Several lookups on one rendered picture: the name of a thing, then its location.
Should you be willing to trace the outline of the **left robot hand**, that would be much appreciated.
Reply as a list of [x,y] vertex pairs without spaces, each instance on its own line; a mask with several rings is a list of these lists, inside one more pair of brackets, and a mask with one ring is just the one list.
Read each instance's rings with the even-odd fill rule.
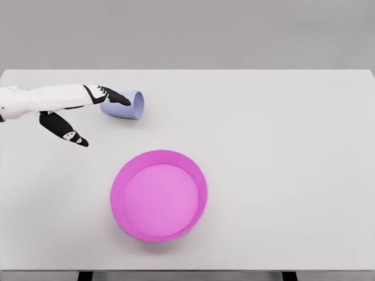
[[132,105],[129,99],[102,85],[66,84],[38,88],[28,94],[30,109],[39,114],[41,126],[60,139],[84,147],[89,146],[88,141],[58,111],[102,103],[116,103],[126,107]]

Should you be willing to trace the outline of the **lavender blue cup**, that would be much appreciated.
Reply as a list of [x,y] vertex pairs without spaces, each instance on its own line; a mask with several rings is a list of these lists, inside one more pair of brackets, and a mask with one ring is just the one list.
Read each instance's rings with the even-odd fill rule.
[[144,114],[144,96],[142,92],[120,91],[120,94],[130,100],[130,106],[124,106],[120,103],[101,103],[101,111],[107,115],[112,115],[126,119],[140,119]]

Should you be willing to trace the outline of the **pink round plate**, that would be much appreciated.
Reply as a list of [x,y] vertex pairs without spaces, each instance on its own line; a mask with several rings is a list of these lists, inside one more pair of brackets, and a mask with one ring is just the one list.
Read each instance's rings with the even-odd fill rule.
[[126,233],[160,243],[194,228],[208,198],[207,180],[194,160],[172,150],[152,150],[123,165],[113,181],[110,204]]

